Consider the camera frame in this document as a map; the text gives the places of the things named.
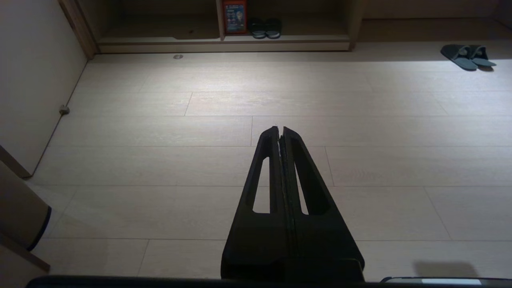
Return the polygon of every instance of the wooden floor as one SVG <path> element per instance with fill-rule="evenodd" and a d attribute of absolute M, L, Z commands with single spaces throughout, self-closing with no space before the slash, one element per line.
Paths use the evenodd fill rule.
<path fill-rule="evenodd" d="M 481 43 L 494 72 L 459 69 L 442 42 L 97 55 L 29 181 L 54 209 L 34 253 L 53 274 L 220 277 L 277 125 L 302 135 L 368 281 L 512 278 L 512 42 Z"/>

